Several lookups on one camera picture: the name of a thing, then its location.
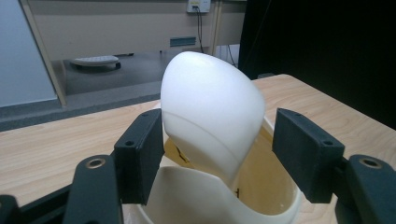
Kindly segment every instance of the cable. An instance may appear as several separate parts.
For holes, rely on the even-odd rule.
[[[204,53],[204,48],[202,47],[202,15],[201,10],[199,7],[193,7],[197,11],[197,18],[198,18],[198,39],[201,48],[201,52]]]
[[[250,61],[250,57],[251,57],[252,51],[253,51],[254,47],[256,46],[257,41],[261,37],[260,31],[262,30],[262,27],[264,26],[264,22],[266,21],[267,14],[268,14],[268,11],[270,9],[271,4],[272,4],[272,0],[269,0],[267,8],[265,9],[265,12],[264,12],[264,16],[262,17],[262,21],[260,23],[260,26],[259,26],[259,29],[258,29],[258,33],[256,34],[256,36],[254,38],[254,41],[253,41],[253,44],[251,45],[251,48],[249,49],[249,51],[247,53],[247,57],[246,57],[246,59],[244,61],[244,64],[242,64],[242,68],[244,68],[247,65],[248,61]]]
[[[230,53],[231,61],[233,61],[233,55],[231,54],[230,45],[227,45],[227,47],[228,47],[228,52]]]

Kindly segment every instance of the wall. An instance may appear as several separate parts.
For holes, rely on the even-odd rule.
[[[56,98],[19,1],[1,0],[0,107]]]

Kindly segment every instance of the white round object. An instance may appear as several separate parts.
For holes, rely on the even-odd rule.
[[[166,133],[198,170],[229,187],[257,136],[265,102],[238,69],[196,52],[178,54],[161,90]]]
[[[119,63],[120,60],[115,56],[108,55],[90,58],[77,58],[70,60],[70,62],[81,66],[105,66],[109,64]]]

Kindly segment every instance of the table surface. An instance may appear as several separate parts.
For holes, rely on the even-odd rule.
[[[255,80],[267,103],[266,116],[287,108],[313,120],[346,146],[345,157],[373,156],[396,168],[396,131],[300,80],[279,75]],[[71,183],[76,165],[109,154],[134,119],[158,101],[0,133],[0,194],[27,204]],[[336,223],[331,204],[303,199],[297,223]]]

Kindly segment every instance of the power outlet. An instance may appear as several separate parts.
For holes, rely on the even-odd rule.
[[[210,0],[188,0],[187,12],[209,12],[210,10]]]

